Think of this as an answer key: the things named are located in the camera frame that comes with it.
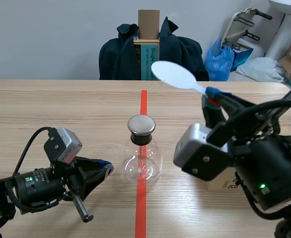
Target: glass bottle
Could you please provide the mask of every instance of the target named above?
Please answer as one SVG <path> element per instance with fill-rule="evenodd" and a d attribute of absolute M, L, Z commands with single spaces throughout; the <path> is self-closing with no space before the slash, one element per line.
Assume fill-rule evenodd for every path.
<path fill-rule="evenodd" d="M 121 173 L 132 182 L 150 185 L 159 177 L 162 169 L 162 152 L 152 137 L 154 120 L 146 115 L 136 115 L 129 119 L 131 137 L 121 148 Z"/>

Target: red tape line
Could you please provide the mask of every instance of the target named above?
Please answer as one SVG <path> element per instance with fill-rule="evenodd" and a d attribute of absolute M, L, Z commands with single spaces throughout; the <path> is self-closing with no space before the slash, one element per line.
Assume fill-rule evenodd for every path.
<path fill-rule="evenodd" d="M 147 90 L 141 91 L 140 114 L 147 115 Z M 138 156 L 137 202 L 136 202 L 136 230 L 135 238 L 146 238 L 146 147 L 142 147 Z"/>

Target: wood grain surface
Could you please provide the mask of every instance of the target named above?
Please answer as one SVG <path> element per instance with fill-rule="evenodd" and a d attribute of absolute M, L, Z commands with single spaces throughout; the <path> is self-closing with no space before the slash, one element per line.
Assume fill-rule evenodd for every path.
<path fill-rule="evenodd" d="M 276 83 L 204 82 L 254 103 L 279 99 L 289 90 Z M 0 232 L 4 238 L 134 238 L 136 186 L 120 175 L 121 145 L 129 139 L 127 121 L 140 112 L 141 90 L 148 91 L 153 137 L 161 145 L 163 169 L 147 191 L 148 238 L 268 238 L 278 221 L 265 221 L 249 208 L 241 191 L 211 192 L 205 183 L 172 163 L 174 148 L 193 122 L 204 122 L 201 97 L 161 82 L 0 80 L 0 178 L 12 174 L 30 136 L 42 126 L 66 127 L 83 143 L 79 155 L 111 161 L 115 171 L 85 200 L 94 215 L 83 223 L 71 202 L 21 216 Z M 291 110 L 281 119 L 291 134 Z M 46 168 L 47 134 L 31 146 L 20 172 Z"/>

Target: metal lid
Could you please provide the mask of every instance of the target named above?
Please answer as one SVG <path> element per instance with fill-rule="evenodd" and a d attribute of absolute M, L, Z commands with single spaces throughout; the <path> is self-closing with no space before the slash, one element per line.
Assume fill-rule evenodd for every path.
<path fill-rule="evenodd" d="M 138 136 L 150 135 L 155 129 L 155 122 L 149 116 L 136 115 L 129 119 L 128 129 Z"/>

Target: white wall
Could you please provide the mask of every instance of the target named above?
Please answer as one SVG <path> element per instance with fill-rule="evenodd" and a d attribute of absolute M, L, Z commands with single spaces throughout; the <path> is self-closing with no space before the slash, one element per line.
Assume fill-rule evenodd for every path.
<path fill-rule="evenodd" d="M 282 14 L 266 0 L 0 0 L 0 78 L 98 79 L 100 48 L 120 24 L 138 23 L 138 8 L 160 9 L 161 23 L 168 16 L 175 34 L 198 41 L 206 55 L 249 6 L 274 17 L 258 17 L 262 25 L 251 31 L 267 49 Z"/>

